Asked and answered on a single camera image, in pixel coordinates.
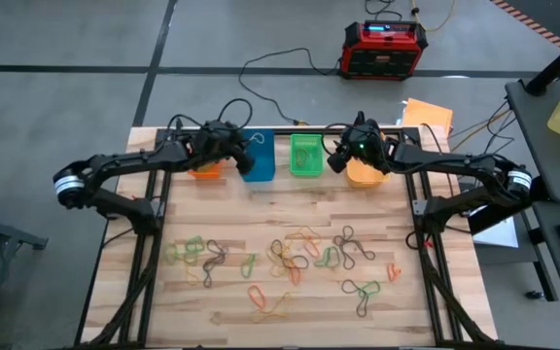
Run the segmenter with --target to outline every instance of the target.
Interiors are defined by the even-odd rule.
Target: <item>butcher block tabletop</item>
[[[431,133],[419,129],[423,149],[436,151]],[[434,130],[448,152],[443,132]],[[156,134],[154,127],[132,128],[126,151],[151,150]],[[326,138],[329,148],[333,139]],[[418,254],[404,242],[414,230],[404,176],[392,175],[375,188],[354,189],[344,173],[335,174],[325,164],[320,177],[297,178],[289,169],[289,144],[289,136],[275,137],[276,171],[271,182],[245,183],[233,160],[222,163],[220,179],[172,174],[147,346],[434,345]],[[446,175],[429,176],[433,195],[450,196]],[[457,192],[456,178],[450,180]],[[121,176],[117,193],[144,196],[147,181],[147,173]],[[420,181],[415,183],[420,196]],[[458,217],[448,224],[468,229],[466,221]],[[355,260],[353,268],[343,267],[342,255],[341,264],[334,266],[334,250],[330,267],[321,262],[316,266],[321,258],[313,255],[319,251],[323,256],[344,227],[353,229],[353,238],[365,251],[374,252],[374,259],[347,244],[345,252]],[[105,239],[128,228],[127,219],[112,221]],[[303,235],[292,236],[297,232]],[[197,236],[205,245],[215,240],[228,249],[224,262],[210,271],[209,288],[202,283],[206,277],[202,266],[217,254],[205,249],[187,257],[189,263],[182,261],[186,241]],[[283,244],[280,253],[284,257],[294,257],[284,260],[290,268],[269,252],[274,239]],[[455,296],[485,333],[497,337],[472,236],[448,229],[442,240]],[[199,248],[195,242],[190,244],[191,250]],[[130,233],[103,249],[82,321],[82,341],[97,336],[123,302],[134,247],[135,234]],[[307,258],[308,268],[295,268],[305,264],[298,256]],[[254,259],[251,271],[250,259]],[[391,264],[401,271],[397,279],[389,278]],[[362,294],[343,292],[345,280],[361,288],[372,281],[379,284],[378,293],[375,283],[365,287],[372,294],[364,317],[357,312]],[[344,287],[351,292],[351,283]],[[137,334],[141,299],[133,311],[132,337]],[[444,334],[450,338],[445,306],[438,299]]]

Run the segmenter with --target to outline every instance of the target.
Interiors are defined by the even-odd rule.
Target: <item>red power station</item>
[[[338,74],[346,79],[404,80],[427,48],[425,28],[414,21],[367,20],[345,28]]]

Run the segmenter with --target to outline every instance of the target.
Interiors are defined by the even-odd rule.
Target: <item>gray floor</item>
[[[148,65],[166,5],[167,0],[0,0],[0,64]],[[439,22],[446,6],[422,1],[422,19],[429,26]],[[405,0],[391,7],[404,14],[408,8]],[[365,17],[362,1],[180,0],[161,65],[239,67],[264,53],[306,46],[316,65],[330,67],[340,55],[343,27]],[[455,16],[429,40],[420,69],[539,70],[560,53],[487,0],[458,1]],[[296,53],[260,66],[305,67],[307,62]],[[92,211],[59,206],[51,177],[70,161],[123,149],[144,79],[0,73],[0,221],[50,238],[47,250],[23,248],[12,265],[0,296],[0,343],[36,349],[72,342],[105,223]],[[245,81],[277,98],[287,115],[311,123],[352,121],[358,110],[394,123],[402,101],[413,97],[453,109],[454,126],[461,129],[487,119],[502,103],[510,80],[390,83],[248,76]],[[235,76],[160,75],[144,125],[165,125],[176,113],[212,119],[234,97],[252,100],[252,124],[284,124]],[[242,111],[235,108],[227,117],[239,121]],[[505,135],[516,142],[502,154],[535,171],[517,125]],[[487,139],[480,134],[460,151],[482,152]],[[482,269],[501,338],[560,347],[555,327],[560,326],[560,301],[531,302],[522,296],[539,286],[532,266]]]

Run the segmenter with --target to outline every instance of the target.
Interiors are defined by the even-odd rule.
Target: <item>orange paper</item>
[[[444,136],[448,137],[452,122],[452,110],[413,98],[407,99],[402,125],[416,126],[421,123],[429,126],[439,125],[444,130]]]

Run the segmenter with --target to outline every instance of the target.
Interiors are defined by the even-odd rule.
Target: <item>green plastic container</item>
[[[291,172],[295,176],[316,177],[323,171],[321,135],[291,135]]]

